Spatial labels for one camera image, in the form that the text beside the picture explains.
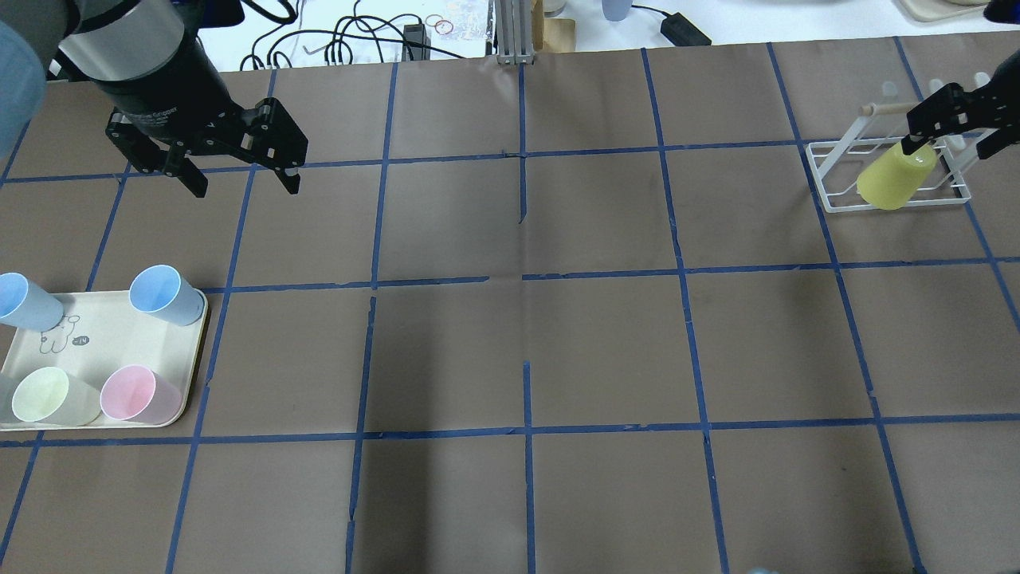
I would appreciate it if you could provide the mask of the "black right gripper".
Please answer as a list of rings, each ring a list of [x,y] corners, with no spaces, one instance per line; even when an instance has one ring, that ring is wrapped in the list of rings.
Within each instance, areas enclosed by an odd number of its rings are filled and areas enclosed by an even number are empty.
[[[1019,53],[1007,58],[983,87],[966,91],[957,83],[937,88],[907,113],[902,153],[910,156],[947,135],[990,128],[976,143],[979,159],[1019,142]]]

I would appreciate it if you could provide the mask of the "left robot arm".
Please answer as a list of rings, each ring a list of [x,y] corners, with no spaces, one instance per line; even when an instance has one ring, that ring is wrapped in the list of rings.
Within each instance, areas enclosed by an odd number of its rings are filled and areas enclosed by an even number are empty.
[[[276,98],[243,108],[199,32],[235,27],[251,1],[4,1],[2,152],[41,109],[49,65],[72,66],[113,104],[105,133],[139,173],[178,179],[193,196],[207,178],[193,157],[230,156],[300,189],[308,138]]]

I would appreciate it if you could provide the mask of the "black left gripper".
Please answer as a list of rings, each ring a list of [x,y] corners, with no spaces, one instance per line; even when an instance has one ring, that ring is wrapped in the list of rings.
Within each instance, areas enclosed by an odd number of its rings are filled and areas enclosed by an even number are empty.
[[[139,173],[161,173],[204,199],[208,179],[194,157],[230,156],[273,171],[288,194],[300,192],[308,138],[274,97],[252,108],[233,100],[225,80],[196,37],[129,77],[93,77],[114,108],[105,133]]]

